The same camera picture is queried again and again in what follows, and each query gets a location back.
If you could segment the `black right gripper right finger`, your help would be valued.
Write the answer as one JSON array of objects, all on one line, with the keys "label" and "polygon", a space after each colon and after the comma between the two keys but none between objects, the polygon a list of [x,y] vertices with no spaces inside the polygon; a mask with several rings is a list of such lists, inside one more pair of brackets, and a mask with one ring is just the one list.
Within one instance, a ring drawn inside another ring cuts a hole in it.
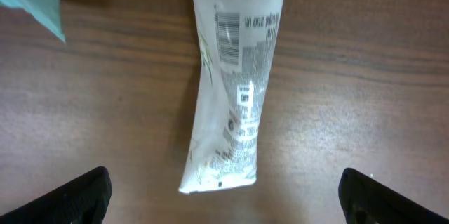
[{"label": "black right gripper right finger", "polygon": [[343,171],[338,196],[347,224],[448,224],[447,218],[353,168]]}]

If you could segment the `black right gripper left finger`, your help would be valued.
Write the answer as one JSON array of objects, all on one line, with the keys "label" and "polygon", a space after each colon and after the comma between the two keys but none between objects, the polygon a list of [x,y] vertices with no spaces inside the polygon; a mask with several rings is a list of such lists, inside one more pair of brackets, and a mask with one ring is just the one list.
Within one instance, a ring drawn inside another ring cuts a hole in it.
[{"label": "black right gripper left finger", "polygon": [[112,196],[108,170],[99,166],[1,216],[1,224],[101,224]]}]

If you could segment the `white tube gold cap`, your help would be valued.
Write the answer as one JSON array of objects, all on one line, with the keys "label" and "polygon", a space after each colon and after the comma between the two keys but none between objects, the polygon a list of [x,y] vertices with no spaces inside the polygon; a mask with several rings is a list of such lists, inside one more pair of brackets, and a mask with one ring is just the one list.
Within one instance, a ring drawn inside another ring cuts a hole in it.
[{"label": "white tube gold cap", "polygon": [[252,185],[283,0],[193,0],[201,76],[184,194]]}]

